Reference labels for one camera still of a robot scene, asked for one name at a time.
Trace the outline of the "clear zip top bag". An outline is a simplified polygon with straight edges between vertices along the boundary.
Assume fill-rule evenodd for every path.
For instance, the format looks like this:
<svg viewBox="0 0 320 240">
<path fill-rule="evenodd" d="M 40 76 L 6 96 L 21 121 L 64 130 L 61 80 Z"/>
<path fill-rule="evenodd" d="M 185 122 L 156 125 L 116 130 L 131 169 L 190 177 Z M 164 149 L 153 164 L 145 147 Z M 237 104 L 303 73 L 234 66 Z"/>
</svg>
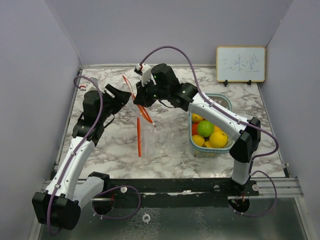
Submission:
<svg viewBox="0 0 320 240">
<path fill-rule="evenodd" d="M 131 82 L 122 75 L 121 90 L 131 94 L 126 108 L 132 114 L 136 126 L 139 157 L 173 156 L 184 152 L 188 134 L 187 114 L 165 110 L 159 104 L 154 109 L 135 105 L 137 97 Z"/>
</svg>

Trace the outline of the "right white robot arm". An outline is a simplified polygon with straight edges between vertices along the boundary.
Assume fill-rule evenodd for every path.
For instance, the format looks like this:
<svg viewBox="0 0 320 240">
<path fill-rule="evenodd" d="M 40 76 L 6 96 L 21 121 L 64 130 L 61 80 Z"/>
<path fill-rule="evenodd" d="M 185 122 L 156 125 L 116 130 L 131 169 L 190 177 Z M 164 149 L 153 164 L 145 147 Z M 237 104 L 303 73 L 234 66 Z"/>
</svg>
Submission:
<svg viewBox="0 0 320 240">
<path fill-rule="evenodd" d="M 136 83 L 137 94 L 133 101 L 135 105 L 148 108 L 156 101 L 168 101 L 174 108 L 205 118 L 234 141 L 229 150 L 234 159 L 229 189 L 236 196 L 246 192 L 252 155 L 261 140 L 261 122 L 255 117 L 248 120 L 236 115 L 211 101 L 191 83 L 180 83 L 173 69 L 165 63 L 154 67 L 138 63 L 134 71 L 141 76 L 141 80 Z"/>
</svg>

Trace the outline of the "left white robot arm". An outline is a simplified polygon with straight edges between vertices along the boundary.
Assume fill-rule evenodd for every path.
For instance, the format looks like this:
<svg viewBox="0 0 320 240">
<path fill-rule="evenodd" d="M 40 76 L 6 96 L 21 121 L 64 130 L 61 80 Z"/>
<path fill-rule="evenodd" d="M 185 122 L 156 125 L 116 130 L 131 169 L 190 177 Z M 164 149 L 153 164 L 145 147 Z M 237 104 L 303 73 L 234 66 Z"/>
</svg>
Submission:
<svg viewBox="0 0 320 240">
<path fill-rule="evenodd" d="M 40 224 L 73 230 L 81 210 L 94 196 L 106 197 L 111 190 L 108 182 L 90 176 L 78 185 L 82 169 L 105 130 L 106 119 L 118 113 L 131 98 L 131 93 L 106 85 L 106 91 L 90 89 L 84 94 L 83 111 L 73 128 L 67 154 L 56 175 L 44 192 L 36 192 L 32 205 Z"/>
</svg>

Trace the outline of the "green apple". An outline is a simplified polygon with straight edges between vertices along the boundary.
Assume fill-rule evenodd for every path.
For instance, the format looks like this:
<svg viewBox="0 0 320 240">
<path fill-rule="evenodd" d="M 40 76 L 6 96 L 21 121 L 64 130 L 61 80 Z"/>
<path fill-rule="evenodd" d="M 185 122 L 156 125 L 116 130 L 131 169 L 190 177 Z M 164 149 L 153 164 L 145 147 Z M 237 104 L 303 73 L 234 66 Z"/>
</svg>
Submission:
<svg viewBox="0 0 320 240">
<path fill-rule="evenodd" d="M 214 132 L 214 128 L 211 122 L 202 120 L 198 123 L 197 132 L 200 136 L 207 138 Z"/>
</svg>

